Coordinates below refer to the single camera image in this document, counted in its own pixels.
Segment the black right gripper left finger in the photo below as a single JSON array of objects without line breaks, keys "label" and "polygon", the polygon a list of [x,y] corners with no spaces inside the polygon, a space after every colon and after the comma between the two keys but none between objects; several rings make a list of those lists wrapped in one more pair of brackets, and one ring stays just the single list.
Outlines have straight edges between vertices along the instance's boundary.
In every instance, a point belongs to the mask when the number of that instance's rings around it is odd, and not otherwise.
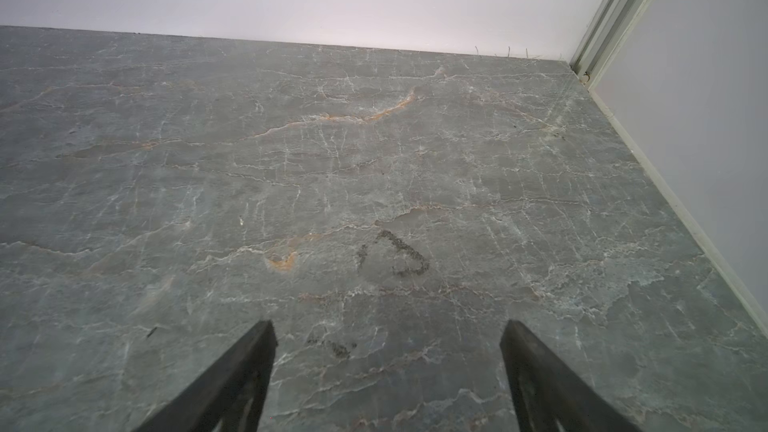
[{"label": "black right gripper left finger", "polygon": [[256,431],[278,342],[259,321],[139,431]]}]

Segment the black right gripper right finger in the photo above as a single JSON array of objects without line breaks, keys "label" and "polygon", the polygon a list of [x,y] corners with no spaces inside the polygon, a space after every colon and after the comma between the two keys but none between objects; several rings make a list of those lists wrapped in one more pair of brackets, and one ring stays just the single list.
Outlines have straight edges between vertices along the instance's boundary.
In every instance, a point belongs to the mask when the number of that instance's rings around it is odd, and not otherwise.
[{"label": "black right gripper right finger", "polygon": [[500,349],[521,431],[638,429],[522,322],[507,322]]}]

